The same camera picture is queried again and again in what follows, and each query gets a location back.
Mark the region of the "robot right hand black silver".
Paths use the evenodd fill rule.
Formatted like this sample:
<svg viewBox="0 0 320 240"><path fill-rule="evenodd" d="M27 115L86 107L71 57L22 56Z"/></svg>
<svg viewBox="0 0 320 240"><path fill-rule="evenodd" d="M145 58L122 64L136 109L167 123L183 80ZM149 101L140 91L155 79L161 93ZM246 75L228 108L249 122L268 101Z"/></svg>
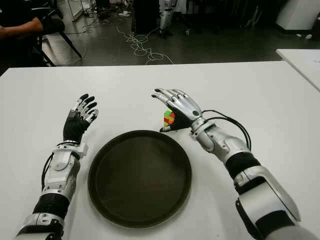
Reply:
<svg viewBox="0 0 320 240"><path fill-rule="evenodd" d="M164 103L173 113L174 121L162 127L161 133L190 128L192 124L202 117L201 108L185 92L179 89L156 88L151 95Z"/></svg>

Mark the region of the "robot left hand black silver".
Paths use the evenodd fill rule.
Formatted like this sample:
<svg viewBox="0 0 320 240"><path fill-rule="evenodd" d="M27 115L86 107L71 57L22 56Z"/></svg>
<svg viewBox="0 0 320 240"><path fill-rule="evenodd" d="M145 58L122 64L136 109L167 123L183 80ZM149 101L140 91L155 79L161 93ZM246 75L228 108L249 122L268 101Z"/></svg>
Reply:
<svg viewBox="0 0 320 240"><path fill-rule="evenodd" d="M79 97L70 109L63 127L63 141L79 145L84 133L99 115L98 103L88 93Z"/></svg>

